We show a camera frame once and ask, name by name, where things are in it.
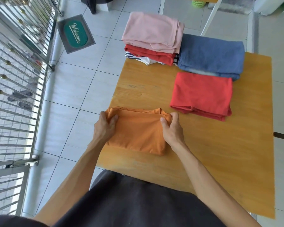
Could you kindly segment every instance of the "metal railing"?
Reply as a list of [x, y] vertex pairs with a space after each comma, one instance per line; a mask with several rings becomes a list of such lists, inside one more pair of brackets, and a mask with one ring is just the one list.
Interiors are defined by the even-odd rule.
[[60, 0], [0, 0], [0, 214], [20, 215]]

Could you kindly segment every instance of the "folded blue denim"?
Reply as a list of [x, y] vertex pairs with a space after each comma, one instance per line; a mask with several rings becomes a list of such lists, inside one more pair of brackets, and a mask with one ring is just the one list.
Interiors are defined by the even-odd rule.
[[241, 41], [183, 34], [178, 67], [202, 75], [231, 77], [235, 81], [243, 72], [244, 55]]

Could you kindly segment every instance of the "green oval on doormat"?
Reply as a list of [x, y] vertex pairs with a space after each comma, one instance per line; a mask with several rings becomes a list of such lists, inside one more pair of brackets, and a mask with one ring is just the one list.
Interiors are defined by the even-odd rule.
[[68, 43], [75, 48], [80, 48], [87, 43], [87, 34], [81, 22], [70, 20], [64, 25], [64, 33]]

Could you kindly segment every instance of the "red object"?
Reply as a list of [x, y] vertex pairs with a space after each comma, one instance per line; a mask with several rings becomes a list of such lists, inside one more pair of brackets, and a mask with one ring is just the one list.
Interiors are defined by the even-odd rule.
[[170, 107], [182, 112], [225, 121], [231, 116], [231, 78], [178, 72]]
[[124, 50], [126, 52], [130, 52], [131, 54], [135, 55], [136, 57], [148, 57], [155, 61], [162, 62], [164, 64], [172, 66], [174, 63], [174, 58], [176, 56], [175, 53], [162, 53], [156, 52], [153, 50], [149, 50], [146, 48], [140, 48], [137, 46], [126, 44]]

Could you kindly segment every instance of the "person's right arm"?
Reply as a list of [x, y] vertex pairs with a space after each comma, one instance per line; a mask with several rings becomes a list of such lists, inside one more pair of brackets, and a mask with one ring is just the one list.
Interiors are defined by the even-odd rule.
[[192, 154], [184, 141], [183, 129], [179, 123], [179, 114], [173, 112], [171, 115], [173, 120], [170, 126], [168, 126], [164, 118], [161, 118], [163, 136], [181, 160], [197, 197], [227, 227], [261, 227]]

